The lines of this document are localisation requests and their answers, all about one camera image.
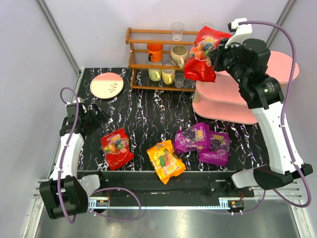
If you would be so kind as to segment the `purple candy bag upper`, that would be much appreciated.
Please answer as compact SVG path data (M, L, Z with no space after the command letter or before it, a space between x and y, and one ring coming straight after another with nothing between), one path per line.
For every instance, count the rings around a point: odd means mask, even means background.
M173 140L174 149L179 154L207 149L210 143L210 127L204 122L179 130Z

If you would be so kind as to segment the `beige round mug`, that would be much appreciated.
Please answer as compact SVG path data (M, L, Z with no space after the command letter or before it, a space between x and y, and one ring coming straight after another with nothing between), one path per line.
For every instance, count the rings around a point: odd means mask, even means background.
M188 50L185 46L176 45L170 51L171 63L174 66L178 66L180 69L184 68L187 57Z

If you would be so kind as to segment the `purple candy bag lower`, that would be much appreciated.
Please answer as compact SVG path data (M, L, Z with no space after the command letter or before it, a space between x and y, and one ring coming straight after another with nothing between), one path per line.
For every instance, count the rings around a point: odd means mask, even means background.
M198 152L199 162L226 166L230 147L228 134L210 131L209 138L210 145Z

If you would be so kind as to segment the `pink three-tier shelf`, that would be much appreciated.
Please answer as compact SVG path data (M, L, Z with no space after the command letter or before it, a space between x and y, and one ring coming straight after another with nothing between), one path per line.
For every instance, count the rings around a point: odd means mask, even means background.
M271 51L267 74L281 84L286 93L292 58L284 53ZM216 81L196 83L192 102L193 110L203 118L241 124L256 124L257 119L240 96L238 83L225 71L216 74Z

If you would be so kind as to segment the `cream yellow mug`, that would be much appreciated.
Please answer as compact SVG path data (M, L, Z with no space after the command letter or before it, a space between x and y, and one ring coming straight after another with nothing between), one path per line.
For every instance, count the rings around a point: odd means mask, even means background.
M162 69L162 80L166 85L170 85L174 82L175 69Z

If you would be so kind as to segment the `clear glass bottom shelf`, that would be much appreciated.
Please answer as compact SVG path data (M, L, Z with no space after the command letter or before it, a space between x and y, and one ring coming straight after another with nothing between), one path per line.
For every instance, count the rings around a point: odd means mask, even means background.
M176 88L183 88L185 76L182 73L175 74L174 84Z

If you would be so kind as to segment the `purple candy bag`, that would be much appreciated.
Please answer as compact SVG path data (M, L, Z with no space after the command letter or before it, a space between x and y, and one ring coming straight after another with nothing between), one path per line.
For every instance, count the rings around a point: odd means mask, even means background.
M210 143L210 127L204 122L179 130L173 140L174 149L179 154L207 149Z
M209 138L210 145L198 152L199 162L226 166L230 147L228 134L210 131Z

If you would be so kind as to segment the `red candy bag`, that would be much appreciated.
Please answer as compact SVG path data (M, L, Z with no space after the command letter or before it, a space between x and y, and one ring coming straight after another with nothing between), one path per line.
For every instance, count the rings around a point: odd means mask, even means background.
M123 128L102 137L101 145L105 159L112 171L123 167L134 157L130 151L129 137Z
M215 82L216 73L208 53L215 50L222 39L230 37L229 33L204 26L196 36L194 45L186 59L185 78L201 82Z

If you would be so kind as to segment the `clear glass top left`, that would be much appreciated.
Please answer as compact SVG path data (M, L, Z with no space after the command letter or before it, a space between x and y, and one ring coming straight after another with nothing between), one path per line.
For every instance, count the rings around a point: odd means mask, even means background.
M184 32L184 24L181 22L172 23L171 32L173 41L181 41Z

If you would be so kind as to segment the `clear glass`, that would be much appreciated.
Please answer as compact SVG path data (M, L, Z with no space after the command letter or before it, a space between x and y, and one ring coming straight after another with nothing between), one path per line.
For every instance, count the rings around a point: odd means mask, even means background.
M181 41L184 32L184 24L181 22L172 23L171 32L173 41Z
M210 29L214 29L214 25L211 24L211 23L203 23L202 26L201 26L201 28L204 28L204 27L208 27L208 28L210 28Z

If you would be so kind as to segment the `pale green mug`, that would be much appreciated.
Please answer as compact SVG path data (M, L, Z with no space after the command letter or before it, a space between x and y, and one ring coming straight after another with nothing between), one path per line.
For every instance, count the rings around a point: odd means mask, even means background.
M149 68L148 69L150 80L158 82L161 80L161 69L160 68Z

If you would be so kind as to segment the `orange mug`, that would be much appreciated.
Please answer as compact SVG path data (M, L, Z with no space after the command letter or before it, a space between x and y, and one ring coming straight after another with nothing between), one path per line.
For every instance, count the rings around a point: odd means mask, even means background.
M147 44L148 60L150 62L160 62L163 57L163 44L149 43Z

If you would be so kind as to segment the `pink and cream plate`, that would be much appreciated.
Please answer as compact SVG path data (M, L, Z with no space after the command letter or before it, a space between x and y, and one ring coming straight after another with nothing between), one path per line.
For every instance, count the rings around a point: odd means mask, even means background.
M111 99L117 96L123 89L124 82L116 73L107 72L96 76L91 84L91 93L100 99Z

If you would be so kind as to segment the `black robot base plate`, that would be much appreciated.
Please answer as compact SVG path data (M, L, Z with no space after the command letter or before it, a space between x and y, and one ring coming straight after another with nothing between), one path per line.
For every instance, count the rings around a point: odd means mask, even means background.
M251 187L227 190L226 181L232 172L183 172L164 184L154 171L78 171L78 178L97 174L104 178L107 187L121 186L136 193L198 193L219 197L254 197Z

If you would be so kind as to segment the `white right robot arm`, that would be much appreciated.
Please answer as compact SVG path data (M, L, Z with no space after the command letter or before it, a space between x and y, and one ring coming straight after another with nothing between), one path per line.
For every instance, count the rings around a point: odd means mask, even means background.
M208 57L215 71L226 71L238 83L239 93L256 117L268 151L267 165L234 173L232 185L270 190L312 174L312 165L303 162L292 137L284 137L283 131L289 131L287 119L281 114L285 99L280 83L266 73L270 57L266 43L259 39L230 43L224 38Z

